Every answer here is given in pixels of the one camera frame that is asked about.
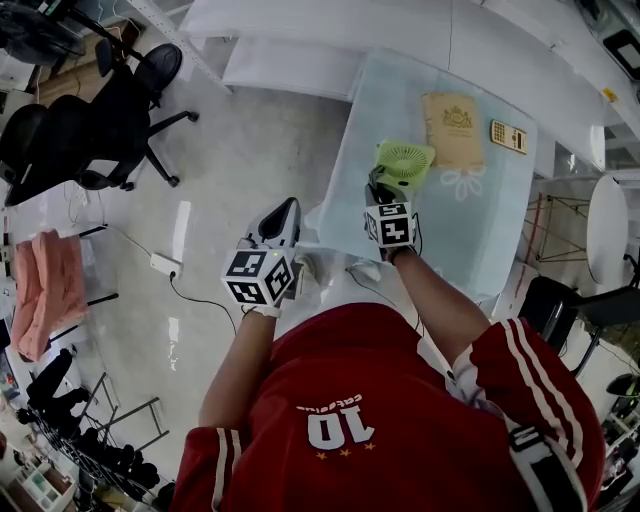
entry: portable fan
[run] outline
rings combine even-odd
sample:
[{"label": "portable fan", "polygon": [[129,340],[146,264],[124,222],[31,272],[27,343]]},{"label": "portable fan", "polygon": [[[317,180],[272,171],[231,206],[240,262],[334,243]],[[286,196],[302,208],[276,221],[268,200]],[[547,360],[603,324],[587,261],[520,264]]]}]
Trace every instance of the portable fan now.
[{"label": "portable fan", "polygon": [[400,190],[418,190],[435,157],[431,146],[420,146],[397,140],[385,140],[378,146],[376,167],[384,167],[378,183]]}]

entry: power strip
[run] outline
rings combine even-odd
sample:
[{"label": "power strip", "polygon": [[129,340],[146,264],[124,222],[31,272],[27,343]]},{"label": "power strip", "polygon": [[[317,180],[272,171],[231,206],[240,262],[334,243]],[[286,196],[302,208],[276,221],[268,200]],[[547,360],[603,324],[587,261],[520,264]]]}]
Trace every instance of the power strip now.
[{"label": "power strip", "polygon": [[182,273],[182,263],[172,260],[171,258],[167,258],[157,252],[154,252],[151,255],[151,268],[155,268],[159,272],[167,274],[168,276],[170,276],[172,272],[175,272],[175,279],[179,278]]}]

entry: pink towel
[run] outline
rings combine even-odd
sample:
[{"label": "pink towel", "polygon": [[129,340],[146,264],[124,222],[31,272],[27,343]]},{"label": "pink towel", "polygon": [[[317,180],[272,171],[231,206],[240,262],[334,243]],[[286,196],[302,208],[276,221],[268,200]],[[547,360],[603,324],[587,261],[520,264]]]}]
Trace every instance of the pink towel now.
[{"label": "pink towel", "polygon": [[87,312],[80,238],[60,238],[55,230],[38,233],[16,246],[15,268],[11,346],[38,361],[49,335]]}]

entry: black and white marker cube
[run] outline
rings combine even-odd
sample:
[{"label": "black and white marker cube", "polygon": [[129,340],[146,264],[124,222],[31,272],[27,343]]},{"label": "black and white marker cube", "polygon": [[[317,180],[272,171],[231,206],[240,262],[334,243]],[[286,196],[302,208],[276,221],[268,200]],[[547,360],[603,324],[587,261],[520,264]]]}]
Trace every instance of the black and white marker cube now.
[{"label": "black and white marker cube", "polygon": [[413,243],[415,226],[411,218],[411,203],[368,206],[364,215],[367,235],[378,247],[400,247]]},{"label": "black and white marker cube", "polygon": [[237,249],[225,263],[222,282],[236,304],[274,306],[293,281],[291,249]]}]

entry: red shirt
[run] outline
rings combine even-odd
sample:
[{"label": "red shirt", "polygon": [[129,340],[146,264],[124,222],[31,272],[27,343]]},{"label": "red shirt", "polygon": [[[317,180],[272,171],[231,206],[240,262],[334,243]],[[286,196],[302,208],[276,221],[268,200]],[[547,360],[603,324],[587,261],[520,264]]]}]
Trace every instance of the red shirt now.
[{"label": "red shirt", "polygon": [[419,338],[379,304],[287,333],[246,429],[187,436],[171,511],[535,510],[505,423],[476,408],[483,400],[556,439],[595,503],[598,419],[535,333],[518,320],[492,326],[454,364],[455,384],[417,355]]}]

